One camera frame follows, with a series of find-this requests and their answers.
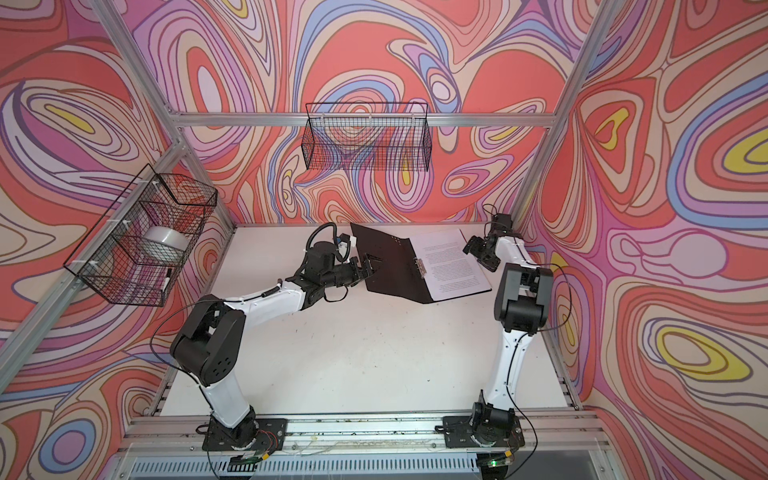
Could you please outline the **orange black folder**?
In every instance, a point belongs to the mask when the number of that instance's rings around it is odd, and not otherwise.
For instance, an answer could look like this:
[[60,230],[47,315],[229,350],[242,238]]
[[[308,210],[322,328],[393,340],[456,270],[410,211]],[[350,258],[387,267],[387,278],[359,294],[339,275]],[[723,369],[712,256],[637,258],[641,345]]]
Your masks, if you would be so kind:
[[351,231],[360,255],[375,255],[382,260],[381,269],[366,280],[368,291],[432,304],[411,237],[398,237],[360,224],[353,224]]

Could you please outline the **printed paper sheet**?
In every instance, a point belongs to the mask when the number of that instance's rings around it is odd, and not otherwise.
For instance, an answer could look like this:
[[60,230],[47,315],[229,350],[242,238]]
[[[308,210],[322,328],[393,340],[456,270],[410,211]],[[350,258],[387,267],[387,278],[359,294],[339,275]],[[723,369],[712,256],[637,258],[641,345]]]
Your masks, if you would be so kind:
[[467,240],[460,229],[418,234],[410,242],[432,303],[492,290],[477,260],[463,251]]

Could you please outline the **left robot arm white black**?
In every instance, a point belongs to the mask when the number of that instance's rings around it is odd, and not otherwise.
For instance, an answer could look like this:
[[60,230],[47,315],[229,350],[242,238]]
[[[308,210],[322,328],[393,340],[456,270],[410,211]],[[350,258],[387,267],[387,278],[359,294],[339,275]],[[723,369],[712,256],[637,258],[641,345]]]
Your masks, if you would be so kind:
[[326,298],[328,288],[350,289],[380,266],[368,256],[338,264],[333,255],[323,254],[270,289],[234,300],[207,295],[194,305],[170,353],[197,383],[210,408],[207,450],[245,450],[257,439],[255,411],[234,373],[245,332],[310,308]]

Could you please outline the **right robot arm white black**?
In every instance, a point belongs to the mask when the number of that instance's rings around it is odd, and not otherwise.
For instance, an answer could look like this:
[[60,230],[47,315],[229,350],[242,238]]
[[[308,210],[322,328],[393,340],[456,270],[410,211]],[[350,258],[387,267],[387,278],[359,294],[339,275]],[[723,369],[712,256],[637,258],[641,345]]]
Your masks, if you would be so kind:
[[516,386],[528,346],[548,321],[553,274],[533,260],[508,214],[493,214],[485,235],[472,237],[464,252],[501,274],[493,303],[500,344],[490,380],[472,407],[471,438],[482,447],[505,442],[514,451],[525,444]]

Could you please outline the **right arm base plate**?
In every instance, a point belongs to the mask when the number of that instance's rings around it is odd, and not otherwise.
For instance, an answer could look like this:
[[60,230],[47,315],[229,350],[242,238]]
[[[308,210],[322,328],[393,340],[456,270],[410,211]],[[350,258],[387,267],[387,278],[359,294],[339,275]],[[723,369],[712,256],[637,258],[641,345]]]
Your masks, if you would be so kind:
[[516,451],[526,445],[520,421],[505,412],[503,419],[472,421],[469,415],[444,416],[434,427],[443,436],[445,446],[457,448],[510,448]]

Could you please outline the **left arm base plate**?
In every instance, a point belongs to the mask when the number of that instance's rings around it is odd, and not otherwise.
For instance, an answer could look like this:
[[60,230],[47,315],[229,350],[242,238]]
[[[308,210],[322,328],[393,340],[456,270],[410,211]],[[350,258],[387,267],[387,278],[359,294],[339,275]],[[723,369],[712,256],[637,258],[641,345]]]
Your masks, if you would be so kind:
[[206,452],[273,453],[283,448],[287,426],[285,418],[267,417],[246,420],[237,427],[227,428],[211,416],[202,449]]

